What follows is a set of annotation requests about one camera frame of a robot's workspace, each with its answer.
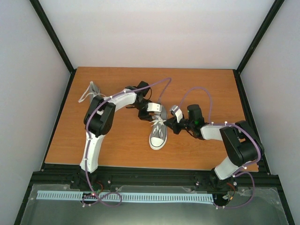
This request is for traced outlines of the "white shoelace of sneaker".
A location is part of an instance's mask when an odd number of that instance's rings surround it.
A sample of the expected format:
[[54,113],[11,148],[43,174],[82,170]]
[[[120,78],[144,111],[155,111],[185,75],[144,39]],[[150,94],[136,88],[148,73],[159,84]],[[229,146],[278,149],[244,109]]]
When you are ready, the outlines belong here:
[[150,138],[160,138],[164,140],[167,136],[167,127],[164,125],[165,119],[161,118],[159,115],[153,116],[152,121],[152,132],[150,134]]

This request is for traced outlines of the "grey sneaker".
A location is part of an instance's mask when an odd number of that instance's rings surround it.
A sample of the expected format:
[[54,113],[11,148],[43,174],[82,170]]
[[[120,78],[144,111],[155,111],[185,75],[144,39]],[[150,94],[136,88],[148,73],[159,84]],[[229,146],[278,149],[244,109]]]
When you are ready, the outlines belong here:
[[86,91],[79,98],[78,103],[83,102],[85,99],[88,99],[91,103],[93,98],[98,95],[102,95],[99,87],[93,81],[90,81]]
[[152,132],[149,136],[149,144],[153,150],[163,148],[167,141],[167,126],[164,122],[167,120],[167,111],[162,106],[161,112],[156,112],[152,116]]

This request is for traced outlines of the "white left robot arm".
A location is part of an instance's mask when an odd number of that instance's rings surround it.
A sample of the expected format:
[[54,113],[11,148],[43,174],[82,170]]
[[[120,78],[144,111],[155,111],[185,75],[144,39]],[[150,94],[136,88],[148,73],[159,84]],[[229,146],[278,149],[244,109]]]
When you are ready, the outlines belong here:
[[94,188],[98,178],[93,172],[98,168],[98,157],[102,142],[111,130],[115,113],[124,107],[138,110],[138,118],[152,121],[152,109],[146,99],[151,86],[141,81],[138,86],[128,86],[123,91],[110,97],[94,97],[84,117],[86,143],[80,168],[86,173],[81,177],[81,183],[86,188]]

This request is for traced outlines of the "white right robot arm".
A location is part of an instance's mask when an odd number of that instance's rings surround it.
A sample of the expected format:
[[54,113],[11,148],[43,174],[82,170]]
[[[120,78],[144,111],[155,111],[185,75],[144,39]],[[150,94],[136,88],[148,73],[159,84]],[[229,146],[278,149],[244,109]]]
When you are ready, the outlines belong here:
[[177,105],[170,111],[172,117],[164,121],[164,124],[175,134],[185,130],[196,139],[223,142],[227,157],[213,169],[219,180],[235,177],[241,169],[260,161],[264,154],[260,139],[245,120],[236,123],[207,123],[199,105],[187,107],[187,118],[184,118]]

